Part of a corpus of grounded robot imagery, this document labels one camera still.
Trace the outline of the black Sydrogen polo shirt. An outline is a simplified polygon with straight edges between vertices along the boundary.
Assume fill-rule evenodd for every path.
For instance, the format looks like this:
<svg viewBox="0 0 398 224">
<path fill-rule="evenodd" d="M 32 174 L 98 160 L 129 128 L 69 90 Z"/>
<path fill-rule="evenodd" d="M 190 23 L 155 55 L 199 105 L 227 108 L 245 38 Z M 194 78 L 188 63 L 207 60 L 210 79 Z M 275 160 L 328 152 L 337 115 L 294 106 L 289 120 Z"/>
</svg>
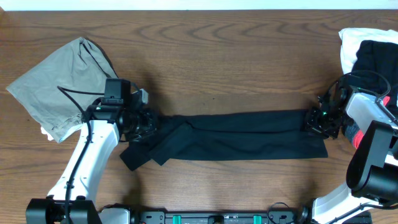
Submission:
<svg viewBox="0 0 398 224">
<path fill-rule="evenodd" d="M 238 161 L 325 158 L 321 137 L 303 128 L 305 110 L 161 116 L 154 135 L 120 155 L 128 169 L 153 160 Z"/>
</svg>

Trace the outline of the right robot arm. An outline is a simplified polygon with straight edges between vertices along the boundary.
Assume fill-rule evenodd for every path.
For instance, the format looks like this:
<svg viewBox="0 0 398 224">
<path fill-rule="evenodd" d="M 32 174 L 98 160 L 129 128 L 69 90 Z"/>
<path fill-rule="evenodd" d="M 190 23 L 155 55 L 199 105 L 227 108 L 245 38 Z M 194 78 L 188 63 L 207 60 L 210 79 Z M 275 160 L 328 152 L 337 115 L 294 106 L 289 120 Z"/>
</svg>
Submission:
<svg viewBox="0 0 398 224">
<path fill-rule="evenodd" d="M 385 106 L 389 92 L 349 85 L 319 96 L 320 107 L 307 116 L 309 130 L 336 138 L 342 126 L 353 123 L 363 136 L 345 182 L 303 208 L 297 223 L 370 223 L 364 212 L 397 209 L 397 118 Z"/>
</svg>

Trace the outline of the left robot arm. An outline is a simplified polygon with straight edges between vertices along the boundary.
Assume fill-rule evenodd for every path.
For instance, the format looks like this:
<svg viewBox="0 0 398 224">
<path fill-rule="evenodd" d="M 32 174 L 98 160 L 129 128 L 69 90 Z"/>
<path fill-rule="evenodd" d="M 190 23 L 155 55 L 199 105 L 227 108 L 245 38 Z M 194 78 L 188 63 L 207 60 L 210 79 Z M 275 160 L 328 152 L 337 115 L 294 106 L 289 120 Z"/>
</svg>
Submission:
<svg viewBox="0 0 398 224">
<path fill-rule="evenodd" d="M 155 131 L 155 117 L 145 109 L 148 93 L 107 90 L 85 111 L 76 148 L 57 183 L 45 198 L 33 198 L 27 223 L 139 223 L 128 205 L 95 207 L 98 186 L 108 159 L 121 138 L 143 140 Z"/>
</svg>

